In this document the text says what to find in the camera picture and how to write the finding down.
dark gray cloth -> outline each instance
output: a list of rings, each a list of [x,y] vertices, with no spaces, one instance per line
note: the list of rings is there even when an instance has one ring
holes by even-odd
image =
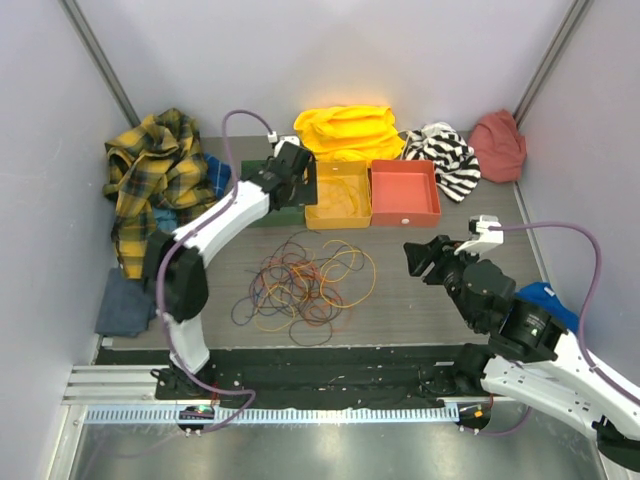
[[[109,270],[95,332],[111,337],[135,337],[149,327],[155,303],[142,283],[124,278],[119,268]]]

pink cloth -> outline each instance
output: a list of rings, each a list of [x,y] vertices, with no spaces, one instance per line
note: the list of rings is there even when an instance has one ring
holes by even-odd
[[[496,183],[520,178],[527,145],[518,133],[516,121],[506,110],[482,117],[473,129],[469,145],[478,157],[483,178]]]

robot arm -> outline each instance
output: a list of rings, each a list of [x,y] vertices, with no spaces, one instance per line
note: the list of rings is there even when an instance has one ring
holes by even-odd
[[[597,441],[600,451],[640,470],[640,406],[612,388],[587,364],[576,336],[543,308],[515,297],[515,281],[480,254],[502,243],[497,218],[474,217],[471,240],[438,236],[407,243],[411,276],[443,285],[461,316],[487,346],[465,345],[454,364],[456,381],[532,406]],[[640,388],[597,359],[598,368],[632,395]]]
[[[154,232],[147,243],[143,264],[145,290],[156,286],[160,262],[169,248],[187,234],[197,231],[172,258],[165,278],[167,312],[175,352],[171,353],[169,377],[181,376],[176,353],[187,369],[209,384],[209,349],[204,342],[200,312],[207,302],[209,288],[205,269],[213,257],[251,223],[288,205],[317,203],[316,168],[312,153],[294,142],[280,142],[264,167],[238,182],[235,199],[231,194],[220,200],[193,222],[168,234]],[[220,211],[233,204],[222,214]],[[208,223],[213,216],[214,222]],[[185,385],[191,384],[184,378]]]

green box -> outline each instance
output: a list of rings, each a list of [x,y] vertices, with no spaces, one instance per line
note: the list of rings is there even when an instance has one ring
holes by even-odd
[[[245,160],[240,166],[240,176],[245,177],[257,172],[264,165],[264,160]],[[304,206],[284,207],[273,210],[250,227],[286,227],[288,225],[304,225]]]

rubber band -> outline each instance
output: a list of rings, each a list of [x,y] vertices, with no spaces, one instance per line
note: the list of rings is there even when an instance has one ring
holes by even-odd
[[[276,333],[288,328],[288,335],[293,343],[310,347],[323,345],[331,340],[334,333],[348,328],[352,316],[352,308],[368,298],[375,288],[376,265],[373,259],[361,249],[344,240],[330,240],[322,249],[327,250],[332,244],[340,244],[333,254],[326,258],[318,258],[313,249],[303,247],[293,241],[298,232],[292,235],[260,262],[257,272],[252,272],[253,280],[249,284],[248,295],[238,300],[231,310],[231,319],[238,326],[253,323],[265,333]],[[350,255],[350,260],[343,260]],[[373,268],[373,282],[367,294],[359,300],[348,303],[342,298],[338,289],[349,276],[364,269],[367,262]],[[345,270],[332,279],[331,273]],[[251,305],[250,315],[244,321],[235,318],[236,310],[242,303]],[[348,310],[344,322],[339,328],[334,321]],[[261,317],[280,315],[286,317],[282,323],[274,327],[265,326]],[[313,344],[301,342],[296,332],[302,326],[314,331],[327,329],[327,337]]]

